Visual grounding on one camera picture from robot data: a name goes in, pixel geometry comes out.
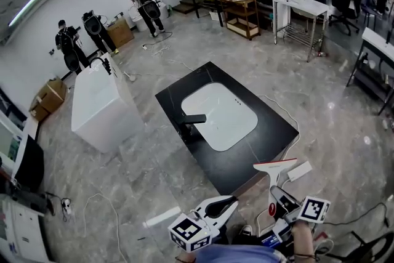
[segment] white wall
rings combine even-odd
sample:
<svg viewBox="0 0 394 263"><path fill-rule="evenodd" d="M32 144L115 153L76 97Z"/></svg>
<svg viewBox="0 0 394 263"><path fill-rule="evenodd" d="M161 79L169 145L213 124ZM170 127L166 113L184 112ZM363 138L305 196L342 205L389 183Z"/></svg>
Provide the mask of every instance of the white wall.
<svg viewBox="0 0 394 263"><path fill-rule="evenodd" d="M163 0L172 6L179 0ZM39 88L53 75L67 74L63 54L55 48L57 23L65 19L67 25L82 26L82 14L95 13L114 17L128 13L130 0L48 0L24 24L6 47L0 47L0 87L24 112ZM86 55L97 48L85 30L79 32ZM55 49L55 54L48 52Z"/></svg>

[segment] marble floor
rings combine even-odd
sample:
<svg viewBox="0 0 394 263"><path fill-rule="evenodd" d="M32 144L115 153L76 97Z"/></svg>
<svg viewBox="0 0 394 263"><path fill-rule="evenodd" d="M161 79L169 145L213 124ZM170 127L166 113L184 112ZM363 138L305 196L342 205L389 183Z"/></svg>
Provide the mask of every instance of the marble floor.
<svg viewBox="0 0 394 263"><path fill-rule="evenodd" d="M73 89L65 103L41 126L39 144L45 154L42 188L72 200L73 214L62 221L58 214L46 216L51 251L57 262L122 262L116 236L119 216L120 247L128 262L174 262L179 250L169 241L167 226L174 220L144 228L143 223L179 206L189 211L201 200L218 193L171 126L155 94L179 77L212 61L255 94L277 100L299 122L300 141L287 154L308 160L312 172L287 183L285 189L298 199L315 195L331 201L327 221L354 219L394 191L393 132L385 130L381 106L358 86L345 88L354 54L327 40L329 57L306 63L307 48L289 39L273 43L270 31L248 41L221 28L209 16L197 19L174 14L164 21L174 34L152 51L142 44L153 42L147 33L115 56L122 71L139 74L129 88L145 130L124 141L111 153L102 154L71 132ZM66 82L72 86L74 75ZM275 103L263 99L289 123L295 123ZM264 178L240 196L239 208L228 224L230 234L267 207L268 179ZM394 202L387 201L394 223ZM378 208L360 221L346 226L324 225L341 243L352 229L366 240L387 231L384 210ZM261 217L262 227L269 219Z"/></svg>

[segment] white sink basin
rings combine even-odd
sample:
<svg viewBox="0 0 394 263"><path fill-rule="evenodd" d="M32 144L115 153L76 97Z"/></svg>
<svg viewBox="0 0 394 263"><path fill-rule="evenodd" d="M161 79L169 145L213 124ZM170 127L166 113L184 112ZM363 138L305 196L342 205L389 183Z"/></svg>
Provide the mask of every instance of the white sink basin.
<svg viewBox="0 0 394 263"><path fill-rule="evenodd" d="M257 126L257 115L223 84L210 83L189 95L181 104L186 115L205 114L195 124L212 149L230 149Z"/></svg>

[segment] backpack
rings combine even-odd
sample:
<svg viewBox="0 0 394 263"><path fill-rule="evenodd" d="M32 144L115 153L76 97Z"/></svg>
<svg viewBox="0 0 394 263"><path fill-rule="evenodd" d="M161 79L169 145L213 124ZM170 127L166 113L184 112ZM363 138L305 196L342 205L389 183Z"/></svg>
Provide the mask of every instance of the backpack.
<svg viewBox="0 0 394 263"><path fill-rule="evenodd" d="M68 34L67 28L64 31L59 32L60 36L60 48L63 54L69 54L74 51L74 41Z"/></svg>

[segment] power strip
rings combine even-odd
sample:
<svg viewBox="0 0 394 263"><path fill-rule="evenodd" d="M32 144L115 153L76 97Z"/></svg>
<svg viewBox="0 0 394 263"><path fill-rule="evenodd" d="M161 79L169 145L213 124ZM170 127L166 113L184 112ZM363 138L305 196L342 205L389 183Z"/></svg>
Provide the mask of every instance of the power strip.
<svg viewBox="0 0 394 263"><path fill-rule="evenodd" d="M312 170L312 166L310 165L309 161L304 162L300 166L296 167L295 169L289 171L287 175L291 182L297 180L298 178L304 176L306 173Z"/></svg>

